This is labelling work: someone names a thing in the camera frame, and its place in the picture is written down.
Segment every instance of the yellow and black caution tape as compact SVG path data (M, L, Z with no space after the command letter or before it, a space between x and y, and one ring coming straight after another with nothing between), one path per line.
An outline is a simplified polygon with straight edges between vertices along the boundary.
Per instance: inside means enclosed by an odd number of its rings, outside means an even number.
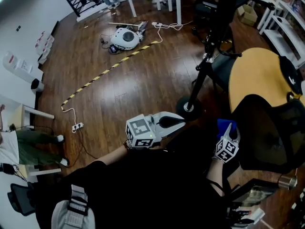
M95 82L96 80L100 79L100 77L101 77L102 75L107 74L110 70L112 70L112 69L114 69L115 67L117 67L120 63L122 63L122 62L124 62L124 61L130 59L132 56L138 54L139 52L141 52L141 51L143 51L143 50L149 48L151 45L154 45L154 44L157 44L157 43L159 43L159 42L158 42L158 41L153 41L153 42L149 43L148 45L146 45L146 46L140 48L139 50L133 52L132 54L128 55L127 57L121 59L119 62L117 62L116 64L114 64L111 68L109 68L108 70L105 70L104 72L100 73L97 77L93 78L91 81L89 81L87 84L85 84L85 85L82 86L80 89L78 89L75 93L73 93L70 97L68 97L67 100L66 100L65 102L62 103L62 105L61 105L62 111L63 111L63 112L65 111L65 109L63 108L63 106L64 106L70 99L74 98L75 95L76 95L77 93L81 92L85 87L91 85L93 82Z

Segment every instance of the wooden floor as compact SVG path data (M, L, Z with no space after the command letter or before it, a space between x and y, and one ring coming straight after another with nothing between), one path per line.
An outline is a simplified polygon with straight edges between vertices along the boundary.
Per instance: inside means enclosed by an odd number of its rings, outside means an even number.
M123 52L110 55L101 47L100 37L108 41L109 36L115 32L115 26L109 25L108 22L176 22L175 11L169 12L164 5L161 5L161 11L157 11L155 4L152 5L149 0L133 1L137 18L132 18L129 4L125 1L117 10L97 13L80 23L76 23L76 16L71 14L60 22L55 33L50 58L42 67L45 90L39 99L38 109L56 117L54 121L35 117L35 125L51 126L55 134L65 135L66 142L62 151L71 163L76 159L81 143L78 134L71 132L71 126L74 125L73 112L64 114L61 111L62 102L79 87L130 54ZM193 1L182 0L184 23L193 19ZM82 132L88 152L100 157L115 150L126 140L124 128L127 119L142 113L147 115L159 111L175 112L177 100L190 94L191 81L197 76L195 66L201 61L204 53L203 44L192 35L191 28L192 24L184 26L180 31L161 30L162 43L122 63L65 105L66 109L75 109L77 123L84 123ZM232 29L238 52L252 47L269 49L258 30L240 23L237 18L232 23ZM157 30L149 29L141 45L154 40L159 40ZM226 117L230 113L228 96L222 94L217 102L212 81L207 78L199 99L204 109L203 116L194 123L205 128L207 134L213 133L216 119ZM83 151L75 166L64 169L63 173L69 174L93 160ZM236 179L240 183L245 183L251 177L271 180L277 178L277 174L246 172L242 176L241 171L238 172L239 177ZM262 204L266 211L265 221L275 229L283 228L286 224L287 212L300 194L300 188L305 186L304 175L301 178L303 180L300 181L298 189L292 192L278 191Z

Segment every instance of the camera tripod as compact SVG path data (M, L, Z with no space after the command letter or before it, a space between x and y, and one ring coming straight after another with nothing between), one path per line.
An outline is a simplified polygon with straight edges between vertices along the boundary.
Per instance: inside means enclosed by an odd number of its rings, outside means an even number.
M272 3L265 2L262 0L252 0L258 4L267 7L270 10L274 10L275 6ZM200 117L202 108L201 103L197 99L197 95L202 87L202 84L207 75L213 75L212 63L214 61L213 54L217 49L219 53L229 57L241 57L241 53L228 53L220 49L221 43L224 40L229 24L233 21L237 0L219 0L217 4L216 16L212 20L212 29L207 36L205 43L205 53L203 60L196 66L196 70L199 71L195 85L191 96L182 97L177 105L177 113L187 121L192 121Z

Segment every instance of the cardboard box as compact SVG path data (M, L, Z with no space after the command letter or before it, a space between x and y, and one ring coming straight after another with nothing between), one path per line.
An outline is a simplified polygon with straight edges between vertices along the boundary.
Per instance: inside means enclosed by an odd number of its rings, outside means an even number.
M240 6L237 9L237 13L238 13L238 17L242 23L254 26L254 24L257 20L257 15L251 6L246 5L246 4L243 6Z

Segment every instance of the round wooden table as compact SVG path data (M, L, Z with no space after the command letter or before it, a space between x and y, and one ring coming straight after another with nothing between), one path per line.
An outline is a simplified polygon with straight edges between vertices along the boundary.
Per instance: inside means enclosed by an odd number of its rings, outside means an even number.
M230 75L229 101L233 112L244 97L256 94L272 107L287 103L291 88L284 79L278 55L264 48L251 48L237 58ZM305 105L305 98L300 101Z

